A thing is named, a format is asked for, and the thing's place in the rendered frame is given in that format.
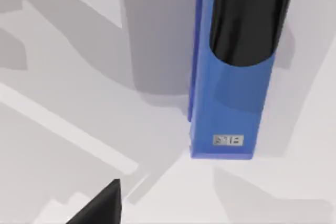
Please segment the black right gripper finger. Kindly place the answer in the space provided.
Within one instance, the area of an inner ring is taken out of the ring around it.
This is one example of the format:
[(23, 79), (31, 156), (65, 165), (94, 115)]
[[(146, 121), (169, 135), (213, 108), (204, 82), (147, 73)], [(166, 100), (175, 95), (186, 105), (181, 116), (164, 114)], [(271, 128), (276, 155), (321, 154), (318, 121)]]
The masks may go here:
[(65, 224), (121, 224), (121, 182), (114, 179)]

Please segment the blue and black stapler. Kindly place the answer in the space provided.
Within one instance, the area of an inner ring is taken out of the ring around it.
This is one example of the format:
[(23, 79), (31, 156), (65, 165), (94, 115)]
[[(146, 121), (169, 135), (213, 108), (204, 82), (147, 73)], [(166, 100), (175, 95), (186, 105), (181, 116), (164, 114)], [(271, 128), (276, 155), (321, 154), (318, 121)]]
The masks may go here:
[(192, 158), (251, 159), (290, 0), (195, 0)]

